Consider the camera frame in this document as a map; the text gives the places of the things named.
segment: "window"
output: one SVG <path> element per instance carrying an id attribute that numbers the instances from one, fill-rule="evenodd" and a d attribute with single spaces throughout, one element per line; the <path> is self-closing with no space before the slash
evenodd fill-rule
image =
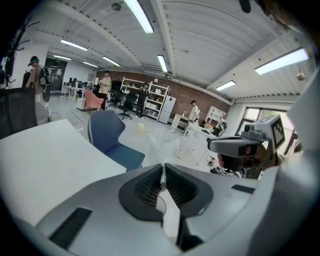
<path id="1" fill-rule="evenodd" d="M 285 111 L 280 111 L 276 109 L 265 109 L 265 108 L 247 108 L 244 112 L 243 118 L 239 125 L 239 128 L 236 132 L 236 135 L 240 135 L 240 133 L 244 130 L 245 125 L 251 124 L 255 121 L 264 119 L 266 117 L 272 117 L 275 115 L 281 116 L 281 121 L 284 129 L 285 142 L 278 148 L 277 152 L 281 155 L 291 154 L 293 150 L 291 147 L 294 143 L 294 138 L 298 138 L 298 136 L 294 133 L 294 125 L 291 123 L 290 119 L 287 117 L 287 113 Z"/>
<path id="2" fill-rule="evenodd" d="M 259 108 L 247 108 L 244 112 L 243 119 L 240 123 L 240 126 L 236 132 L 236 135 L 240 135 L 240 133 L 244 130 L 245 125 L 251 124 L 258 120 L 260 109 Z"/>

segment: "ceiling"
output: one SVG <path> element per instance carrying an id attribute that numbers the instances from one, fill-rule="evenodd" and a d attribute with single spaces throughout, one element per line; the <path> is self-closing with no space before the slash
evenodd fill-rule
<path id="1" fill-rule="evenodd" d="M 121 4 L 121 10 L 111 8 Z M 140 0 L 154 33 L 146 34 L 126 3 L 117 0 L 45 0 L 27 31 L 33 42 L 49 44 L 48 55 L 69 57 L 101 69 L 143 73 L 142 67 L 160 68 L 164 55 L 169 73 L 201 90 L 229 98 L 299 94 L 305 82 L 296 79 L 301 69 L 308 76 L 311 61 L 264 75 L 254 69 L 306 41 L 280 31 L 252 2 L 249 14 L 237 0 Z M 88 51 L 60 43 L 61 39 Z M 103 56 L 120 64 L 114 67 Z M 230 80 L 235 86 L 215 90 Z"/>

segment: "pink armchair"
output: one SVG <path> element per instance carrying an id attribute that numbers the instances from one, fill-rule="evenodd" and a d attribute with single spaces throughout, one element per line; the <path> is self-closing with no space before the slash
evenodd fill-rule
<path id="1" fill-rule="evenodd" d="M 101 105 L 104 102 L 104 99 L 95 96 L 92 90 L 85 90 L 84 97 L 84 109 L 101 109 Z"/>

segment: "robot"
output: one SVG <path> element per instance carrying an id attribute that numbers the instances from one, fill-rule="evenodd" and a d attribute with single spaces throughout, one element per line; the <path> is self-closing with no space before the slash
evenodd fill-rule
<path id="1" fill-rule="evenodd" d="M 56 255 L 273 255 L 318 200 L 319 73 L 311 82 L 288 113 L 303 152 L 268 168 L 261 180 L 158 164 L 88 185 L 50 211 L 35 229 L 16 222 L 33 244 Z M 270 159 L 283 140 L 281 119 L 273 116 L 247 126 L 241 136 L 210 140 L 208 148 L 230 157 L 234 170 L 251 159 L 245 176 L 253 177 L 266 163 L 256 164 L 243 148 L 268 142 Z M 165 235 L 163 213 L 156 208 L 164 174 L 166 189 L 180 210 L 174 243 Z"/>
<path id="2" fill-rule="evenodd" d="M 238 172 L 243 178 L 258 179 L 261 171 L 266 169 L 274 158 L 278 159 L 277 150 L 284 142 L 284 127 L 278 114 L 247 124 L 241 136 L 211 139 L 208 149 L 222 155 L 227 173 Z M 259 163 L 254 158 L 257 146 L 266 143 L 265 160 Z M 246 153 L 247 147 L 251 147 L 250 154 Z"/>

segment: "white wall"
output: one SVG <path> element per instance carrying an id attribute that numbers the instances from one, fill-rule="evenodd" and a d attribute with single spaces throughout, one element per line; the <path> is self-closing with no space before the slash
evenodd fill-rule
<path id="1" fill-rule="evenodd" d="M 90 81 L 88 80 L 89 74 L 93 74 L 93 79 Z M 68 62 L 65 67 L 63 82 L 68 83 L 70 78 L 76 78 L 78 81 L 93 83 L 96 74 L 97 71 L 95 69 L 86 66 L 81 66 L 73 62 Z"/>
<path id="2" fill-rule="evenodd" d="M 13 83 L 9 83 L 10 88 L 18 88 L 22 86 L 26 70 L 29 71 L 32 69 L 31 66 L 28 66 L 32 56 L 37 56 L 41 65 L 45 65 L 46 62 L 49 49 L 48 44 L 24 43 L 21 45 L 21 48 L 22 47 L 24 47 L 24 49 L 17 51 L 15 54 L 13 73 L 10 79 L 11 81 L 15 81 Z"/>
<path id="3" fill-rule="evenodd" d="M 228 124 L 224 133 L 229 136 L 234 136 L 239 128 L 241 120 L 245 114 L 246 108 L 266 108 L 288 111 L 293 103 L 289 102 L 242 102 L 233 104 L 228 114 L 226 115 L 226 122 Z"/>

